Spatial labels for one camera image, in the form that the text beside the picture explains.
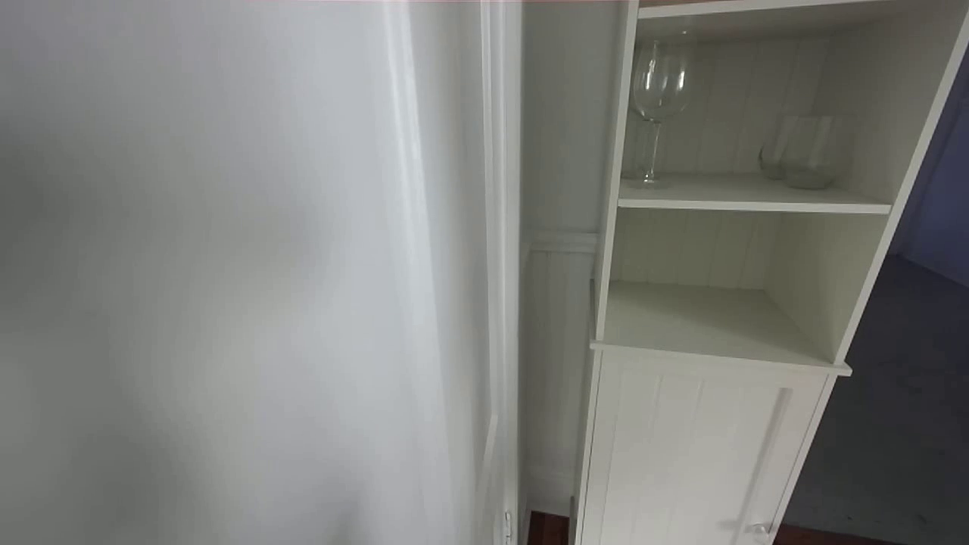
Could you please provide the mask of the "white cabinet door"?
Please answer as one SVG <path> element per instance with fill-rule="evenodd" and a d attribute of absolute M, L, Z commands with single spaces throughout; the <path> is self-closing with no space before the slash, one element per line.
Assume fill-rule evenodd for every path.
<path fill-rule="evenodd" d="M 601 355 L 576 545 L 772 545 L 830 386 L 780 363 Z"/>

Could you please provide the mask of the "clear wine glass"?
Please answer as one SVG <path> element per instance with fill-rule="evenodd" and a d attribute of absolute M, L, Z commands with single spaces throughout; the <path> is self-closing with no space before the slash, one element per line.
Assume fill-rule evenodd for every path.
<path fill-rule="evenodd" d="M 651 127 L 646 184 L 657 180 L 663 123 L 692 98 L 692 43 L 651 39 L 636 49 L 631 105 Z"/>

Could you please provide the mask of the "white shelf cabinet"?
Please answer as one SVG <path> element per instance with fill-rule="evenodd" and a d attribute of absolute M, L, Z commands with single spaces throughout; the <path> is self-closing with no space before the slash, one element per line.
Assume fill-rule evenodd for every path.
<path fill-rule="evenodd" d="M 646 184 L 631 87 L 651 39 L 689 39 L 694 83 Z M 780 363 L 835 386 L 965 49 L 969 0 L 624 0 L 587 422 L 601 355 Z M 846 120 L 835 184 L 759 171 L 786 116 Z"/>

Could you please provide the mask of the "clear stemless glass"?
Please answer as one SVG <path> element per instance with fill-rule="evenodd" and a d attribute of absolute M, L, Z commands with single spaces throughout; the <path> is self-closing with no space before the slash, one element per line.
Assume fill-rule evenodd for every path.
<path fill-rule="evenodd" d="M 790 189 L 830 189 L 846 165 L 849 127 L 833 116 L 786 116 L 759 145 L 759 171 Z"/>

